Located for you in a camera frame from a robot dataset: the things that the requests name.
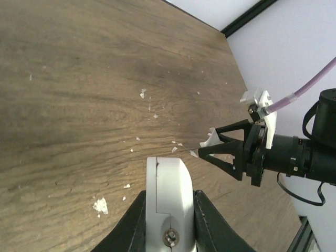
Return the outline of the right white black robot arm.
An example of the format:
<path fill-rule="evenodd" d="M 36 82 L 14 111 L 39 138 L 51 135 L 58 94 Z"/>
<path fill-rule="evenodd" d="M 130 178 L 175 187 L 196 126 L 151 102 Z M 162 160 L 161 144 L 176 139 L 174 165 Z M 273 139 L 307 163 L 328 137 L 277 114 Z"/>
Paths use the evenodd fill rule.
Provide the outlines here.
<path fill-rule="evenodd" d="M 335 185 L 335 89 L 322 91 L 304 116 L 304 138 L 275 133 L 276 113 L 261 114 L 272 104 L 267 91 L 247 91 L 241 102 L 252 120 L 211 128 L 201 159 L 238 181 L 249 176 L 253 186 L 261 185 L 264 170 Z"/>

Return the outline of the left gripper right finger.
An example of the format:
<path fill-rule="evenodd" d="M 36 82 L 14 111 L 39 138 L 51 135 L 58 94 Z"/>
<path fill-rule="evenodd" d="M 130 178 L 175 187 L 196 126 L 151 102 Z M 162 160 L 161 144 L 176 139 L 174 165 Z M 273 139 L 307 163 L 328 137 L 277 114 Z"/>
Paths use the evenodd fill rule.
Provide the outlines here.
<path fill-rule="evenodd" d="M 255 252 L 201 190 L 194 191 L 194 229 L 197 251 Z"/>

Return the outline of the white remote control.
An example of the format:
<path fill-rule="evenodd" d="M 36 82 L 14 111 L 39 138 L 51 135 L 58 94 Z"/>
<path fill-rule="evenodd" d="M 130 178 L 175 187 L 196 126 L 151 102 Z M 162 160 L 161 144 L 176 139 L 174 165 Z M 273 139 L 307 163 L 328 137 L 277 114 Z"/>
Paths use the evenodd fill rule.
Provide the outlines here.
<path fill-rule="evenodd" d="M 189 171 L 180 158 L 146 162 L 146 251 L 196 251 L 194 196 Z"/>

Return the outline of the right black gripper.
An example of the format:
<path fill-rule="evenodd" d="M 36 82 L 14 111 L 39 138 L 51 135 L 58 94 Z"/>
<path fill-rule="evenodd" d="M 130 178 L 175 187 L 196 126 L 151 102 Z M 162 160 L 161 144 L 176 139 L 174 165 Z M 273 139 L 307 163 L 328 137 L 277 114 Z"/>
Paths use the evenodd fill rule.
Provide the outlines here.
<path fill-rule="evenodd" d="M 238 130 L 244 131 L 244 147 L 243 141 L 223 135 L 223 133 Z M 238 181 L 243 179 L 243 172 L 245 172 L 251 178 L 251 185 L 260 187 L 266 155 L 266 127 L 251 125 L 245 119 L 216 128 L 215 131 L 223 143 L 199 148 L 198 156 Z"/>

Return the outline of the white battery cover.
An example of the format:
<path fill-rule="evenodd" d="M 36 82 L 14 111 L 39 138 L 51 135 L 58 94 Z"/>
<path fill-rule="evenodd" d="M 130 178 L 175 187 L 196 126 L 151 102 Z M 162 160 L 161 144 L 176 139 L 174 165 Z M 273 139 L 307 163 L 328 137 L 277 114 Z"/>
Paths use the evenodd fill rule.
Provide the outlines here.
<path fill-rule="evenodd" d="M 208 146 L 215 146 L 217 144 L 221 144 L 223 143 L 222 141 L 219 140 L 219 137 L 215 131 L 215 128 L 210 128 L 209 129 L 209 133 L 208 133 L 208 139 L 204 142 L 200 142 L 200 148 L 198 150 L 198 156 L 201 157 L 200 154 L 200 149 L 204 148 L 204 147 L 208 147 Z M 215 158 L 221 158 L 224 161 L 230 161 L 232 159 L 232 155 L 231 154 L 215 154 L 215 153 L 211 153 L 210 156 L 213 156 Z"/>

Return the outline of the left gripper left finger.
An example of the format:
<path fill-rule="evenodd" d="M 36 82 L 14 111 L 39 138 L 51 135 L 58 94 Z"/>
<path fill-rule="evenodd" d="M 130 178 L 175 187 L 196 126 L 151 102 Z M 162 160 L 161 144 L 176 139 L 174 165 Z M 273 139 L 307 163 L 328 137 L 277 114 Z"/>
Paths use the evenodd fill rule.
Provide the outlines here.
<path fill-rule="evenodd" d="M 92 252 L 145 252 L 146 191 L 141 191 L 114 229 Z"/>

